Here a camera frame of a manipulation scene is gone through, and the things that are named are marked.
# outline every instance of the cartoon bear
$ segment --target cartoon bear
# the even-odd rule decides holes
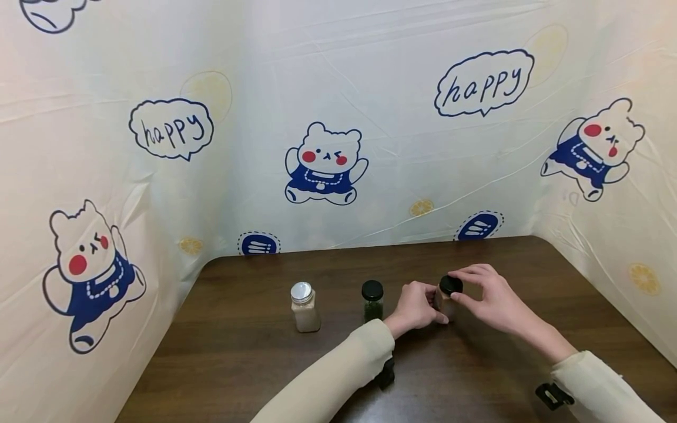
[[[353,184],[369,166],[369,160],[359,158],[361,139],[357,129],[331,132],[321,122],[311,123],[302,144],[287,151],[286,168],[292,178],[284,188],[287,200],[327,200],[339,206],[355,201]]]
[[[578,182],[587,201],[599,200],[605,184],[628,174],[628,155],[644,137],[644,127],[628,117],[631,109],[632,101],[620,98],[591,118],[571,121],[541,167],[541,176],[563,173]]]
[[[75,215],[55,211],[49,226],[58,256],[43,279],[45,298],[54,311],[73,318],[70,346],[86,354],[101,342],[110,320],[144,295],[146,278],[129,262],[118,227],[109,227],[91,201]]]

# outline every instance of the spice jar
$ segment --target spice jar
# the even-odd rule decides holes
[[[435,308],[447,316],[449,321],[454,320],[456,311],[456,302],[450,297],[453,292],[463,292],[463,281],[444,275],[435,291]]]
[[[292,287],[292,311],[299,332],[317,332],[322,321],[315,308],[315,291],[308,282],[298,282]]]
[[[383,319],[383,285],[379,281],[368,280],[362,284],[364,299],[364,323]]]

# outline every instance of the printed fabric backdrop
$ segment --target printed fabric backdrop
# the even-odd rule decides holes
[[[237,254],[537,235],[677,365],[676,18],[2,2],[0,421],[113,422]]]

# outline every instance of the beige sleeve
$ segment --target beige sleeve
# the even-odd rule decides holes
[[[569,409],[581,423],[665,423],[621,376],[590,351],[556,364],[552,377],[575,399]]]
[[[299,374],[259,411],[252,423],[327,423],[392,357],[395,340],[372,320]]]

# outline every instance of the white cap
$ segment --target white cap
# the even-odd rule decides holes
[[[292,301],[297,304],[306,303],[313,294],[313,288],[308,282],[297,282],[292,287]]]

